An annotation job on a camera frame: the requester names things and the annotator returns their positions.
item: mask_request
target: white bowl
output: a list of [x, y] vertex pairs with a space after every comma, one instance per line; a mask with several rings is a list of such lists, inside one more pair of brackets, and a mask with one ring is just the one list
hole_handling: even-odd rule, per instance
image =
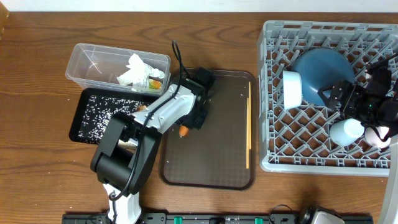
[[332, 125], [329, 131], [331, 140], [339, 146], [349, 146], [363, 135], [365, 128], [360, 121], [348, 118]]
[[303, 100], [301, 76], [297, 72], [283, 71], [284, 109], [289, 110], [301, 105]]

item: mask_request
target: plastic storage box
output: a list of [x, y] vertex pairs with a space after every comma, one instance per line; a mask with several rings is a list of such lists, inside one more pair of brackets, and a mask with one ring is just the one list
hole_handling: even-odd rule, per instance
[[[116, 77], [128, 71], [129, 59], [137, 54], [144, 63], [165, 73], [162, 87], [158, 90], [120, 85]], [[66, 77], [82, 88], [139, 92], [148, 95], [163, 95], [170, 80], [170, 57], [167, 55], [120, 49], [93, 44], [77, 44], [73, 49], [66, 71]]]
[[[303, 101], [284, 110], [281, 73], [304, 52], [333, 49], [347, 58], [356, 83], [366, 86], [365, 64], [374, 63], [398, 47], [398, 25], [336, 22], [267, 21], [257, 42], [260, 86], [259, 164], [270, 172], [388, 176], [390, 149], [371, 147], [364, 136], [349, 146], [337, 146], [330, 127], [341, 120], [337, 111]], [[390, 60], [392, 85], [398, 59]]]

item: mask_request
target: wooden table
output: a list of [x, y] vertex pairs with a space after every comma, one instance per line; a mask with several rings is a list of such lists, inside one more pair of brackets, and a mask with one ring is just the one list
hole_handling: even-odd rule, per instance
[[[68, 138], [81, 88], [64, 76], [75, 44], [167, 54], [171, 40], [187, 67], [256, 74], [256, 40], [267, 20], [394, 23], [398, 14], [12, 12], [0, 40], [0, 222], [60, 223], [62, 214], [99, 212], [108, 199], [89, 164], [94, 145]], [[377, 221], [386, 178], [268, 173], [256, 167], [246, 191], [172, 187], [159, 157], [140, 193], [144, 208], [168, 212], [268, 213], [317, 203]]]

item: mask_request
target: green clip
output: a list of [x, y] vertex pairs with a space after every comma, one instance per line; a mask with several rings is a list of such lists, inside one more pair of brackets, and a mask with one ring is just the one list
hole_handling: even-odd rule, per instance
[[254, 219], [254, 224], [262, 224], [262, 218], [255, 218]]
[[182, 224], [182, 217], [174, 217], [174, 224]]

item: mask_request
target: food item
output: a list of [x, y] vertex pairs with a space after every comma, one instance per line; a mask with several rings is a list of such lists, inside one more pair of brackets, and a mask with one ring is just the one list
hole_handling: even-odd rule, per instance
[[180, 134], [180, 137], [182, 138], [182, 137], [185, 137], [185, 136], [188, 136], [188, 132], [189, 132], [189, 129], [186, 127], [186, 126], [184, 126], [184, 125], [181, 125], [180, 126], [180, 132], [179, 132], [179, 134]]
[[150, 89], [154, 89], [154, 90], [158, 90], [160, 88], [162, 88], [162, 83], [156, 80], [149, 80], [149, 88]]
[[135, 153], [137, 146], [133, 145], [131, 142], [124, 142], [122, 140], [119, 139], [118, 141], [118, 146], [127, 149], [128, 151]]
[[139, 105], [137, 111], [143, 111], [147, 108], [147, 105]]

